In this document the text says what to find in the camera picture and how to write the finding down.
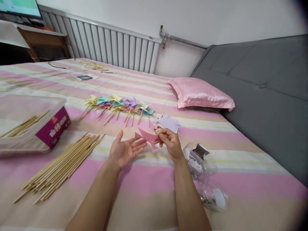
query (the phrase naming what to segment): pink striped bedsheet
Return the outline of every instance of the pink striped bedsheet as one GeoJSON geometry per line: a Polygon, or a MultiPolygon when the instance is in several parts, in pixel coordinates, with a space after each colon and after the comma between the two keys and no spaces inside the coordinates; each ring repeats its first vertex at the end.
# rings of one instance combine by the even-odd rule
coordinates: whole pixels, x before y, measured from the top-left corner
{"type": "MultiPolygon", "coordinates": [[[[67,59],[48,63],[27,63],[0,67],[1,94],[62,97],[72,124],[51,154],[0,160],[0,230],[62,230],[83,201],[99,168],[108,157],[111,143],[123,129],[124,138],[134,136],[138,128],[153,131],[155,117],[168,114],[182,127],[182,147],[199,142],[210,150],[218,173],[212,176],[229,195],[229,210],[206,210],[213,230],[289,230],[295,227],[307,205],[308,190],[273,158],[254,145],[223,116],[178,109],[169,78],[141,73],[110,64],[102,64],[115,73],[87,69],[80,61],[67,59]],[[80,82],[73,78],[91,73],[98,78],[80,82]],[[155,117],[144,117],[140,125],[125,128],[125,114],[103,126],[106,113],[97,120],[97,112],[78,118],[85,110],[90,94],[116,93],[155,109],[155,117]],[[50,199],[32,205],[37,195],[27,195],[17,204],[20,187],[41,168],[75,142],[85,132],[104,134],[105,138],[50,199]]],[[[146,150],[120,175],[107,230],[177,230],[174,174],[165,148],[146,150]]]]}

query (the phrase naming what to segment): gray upholstered headboard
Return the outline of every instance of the gray upholstered headboard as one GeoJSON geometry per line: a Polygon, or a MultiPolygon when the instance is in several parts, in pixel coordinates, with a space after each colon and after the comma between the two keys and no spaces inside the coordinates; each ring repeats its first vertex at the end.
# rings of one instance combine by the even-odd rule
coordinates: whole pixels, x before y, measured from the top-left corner
{"type": "Polygon", "coordinates": [[[191,77],[235,101],[223,116],[308,185],[308,35],[210,46],[191,77]]]}

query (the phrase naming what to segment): bamboo skewer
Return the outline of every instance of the bamboo skewer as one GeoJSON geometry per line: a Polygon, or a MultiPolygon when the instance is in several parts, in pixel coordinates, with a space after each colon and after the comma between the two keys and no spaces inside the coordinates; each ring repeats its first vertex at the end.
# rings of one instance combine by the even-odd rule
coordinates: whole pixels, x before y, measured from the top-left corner
{"type": "Polygon", "coordinates": [[[103,113],[107,110],[107,108],[105,107],[104,110],[98,115],[97,119],[100,118],[101,116],[103,116],[103,113]]]}
{"type": "Polygon", "coordinates": [[[140,122],[141,122],[142,115],[143,115],[143,110],[142,110],[142,112],[140,113],[140,118],[139,118],[138,125],[139,125],[139,124],[140,124],[140,122]]]}
{"type": "Polygon", "coordinates": [[[98,108],[95,109],[95,111],[97,111],[97,110],[98,110],[100,107],[102,107],[104,104],[105,104],[105,102],[102,103],[101,105],[99,105],[98,108]]]}
{"type": "MultiPolygon", "coordinates": [[[[130,110],[130,109],[129,109],[129,112],[131,112],[131,110],[130,110]]],[[[126,116],[126,118],[125,118],[124,122],[127,120],[127,117],[128,117],[128,114],[127,114],[127,116],[126,116]]]]}
{"type": "Polygon", "coordinates": [[[33,116],[32,118],[28,119],[27,121],[23,122],[22,124],[18,125],[17,127],[11,129],[7,133],[3,134],[1,136],[7,136],[7,137],[15,137],[20,136],[24,134],[26,131],[28,131],[33,125],[35,125],[41,118],[43,118],[50,110],[46,111],[40,116],[33,116]]]}
{"type": "Polygon", "coordinates": [[[135,112],[133,112],[134,114],[133,114],[133,120],[132,120],[132,125],[131,125],[131,127],[133,126],[133,122],[134,122],[134,118],[135,118],[135,112]]]}
{"type": "Polygon", "coordinates": [[[117,110],[118,110],[118,109],[115,109],[113,112],[111,112],[111,113],[106,117],[106,119],[107,119],[109,116],[111,116],[113,113],[115,113],[117,110]]]}
{"type": "Polygon", "coordinates": [[[71,177],[104,136],[105,134],[99,138],[100,136],[94,135],[91,137],[87,133],[84,134],[77,142],[70,145],[64,152],[23,185],[23,194],[13,203],[17,203],[29,192],[32,192],[32,194],[40,193],[34,204],[47,200],[59,189],[66,179],[71,177]]]}
{"type": "Polygon", "coordinates": [[[112,107],[112,105],[114,105],[114,103],[115,103],[115,101],[113,101],[113,103],[110,105],[110,107],[108,107],[107,110],[109,110],[112,107]]]}
{"type": "Polygon", "coordinates": [[[89,106],[85,109],[85,111],[83,112],[83,114],[81,115],[81,117],[79,118],[79,120],[82,120],[83,115],[86,113],[86,111],[89,109],[90,106],[91,106],[91,105],[89,105],[89,106]]]}
{"type": "Polygon", "coordinates": [[[20,126],[23,126],[24,124],[28,123],[30,120],[32,120],[35,116],[31,117],[30,119],[28,119],[27,121],[21,123],[20,125],[14,127],[13,129],[9,130],[7,133],[4,133],[2,136],[0,136],[0,138],[6,136],[7,134],[11,133],[12,131],[14,131],[15,129],[19,128],[20,126]]]}
{"type": "Polygon", "coordinates": [[[116,117],[116,120],[118,120],[120,112],[121,112],[121,110],[119,109],[119,113],[118,113],[118,116],[116,117]]]}
{"type": "Polygon", "coordinates": [[[104,125],[103,126],[105,126],[108,122],[109,122],[109,120],[112,118],[112,116],[104,123],[104,125]]]}
{"type": "Polygon", "coordinates": [[[129,115],[130,115],[130,113],[131,113],[131,110],[129,110],[129,112],[128,112],[128,115],[127,115],[127,120],[126,120],[126,124],[125,124],[125,127],[127,126],[127,122],[128,122],[128,120],[129,120],[129,115]]]}
{"type": "Polygon", "coordinates": [[[81,118],[83,119],[84,117],[86,117],[87,114],[89,114],[89,112],[95,107],[95,105],[92,105],[92,107],[84,114],[84,116],[81,118]]]}

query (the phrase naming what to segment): hand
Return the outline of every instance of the hand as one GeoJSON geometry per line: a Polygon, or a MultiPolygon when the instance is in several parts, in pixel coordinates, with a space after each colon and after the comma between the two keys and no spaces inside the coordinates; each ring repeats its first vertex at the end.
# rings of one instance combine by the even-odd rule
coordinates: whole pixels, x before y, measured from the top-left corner
{"type": "Polygon", "coordinates": [[[123,131],[121,130],[113,141],[107,162],[117,167],[120,171],[125,168],[129,162],[139,155],[144,147],[147,146],[146,140],[135,142],[136,138],[122,141],[123,131]]]}
{"type": "Polygon", "coordinates": [[[181,143],[177,134],[167,128],[160,130],[157,134],[159,139],[157,139],[153,143],[160,143],[160,147],[163,147],[163,144],[165,144],[167,146],[169,156],[173,160],[173,162],[177,162],[178,160],[182,160],[183,158],[185,159],[182,152],[181,143]]]}

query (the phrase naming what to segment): metal pipe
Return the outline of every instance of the metal pipe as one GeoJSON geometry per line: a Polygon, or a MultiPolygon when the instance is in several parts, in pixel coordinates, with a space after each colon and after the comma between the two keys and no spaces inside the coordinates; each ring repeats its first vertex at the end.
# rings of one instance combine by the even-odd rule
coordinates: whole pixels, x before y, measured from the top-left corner
{"type": "Polygon", "coordinates": [[[167,39],[175,40],[175,41],[178,41],[178,42],[181,42],[181,43],[185,43],[185,44],[188,44],[188,45],[191,45],[191,46],[194,46],[194,47],[202,48],[202,49],[208,48],[205,45],[201,45],[199,43],[191,42],[191,41],[188,41],[186,39],[182,39],[182,38],[179,38],[179,37],[176,37],[176,36],[172,36],[170,34],[167,34],[167,33],[163,32],[163,25],[160,26],[159,36],[161,38],[163,38],[163,40],[161,42],[164,45],[163,49],[165,48],[167,39]]]}

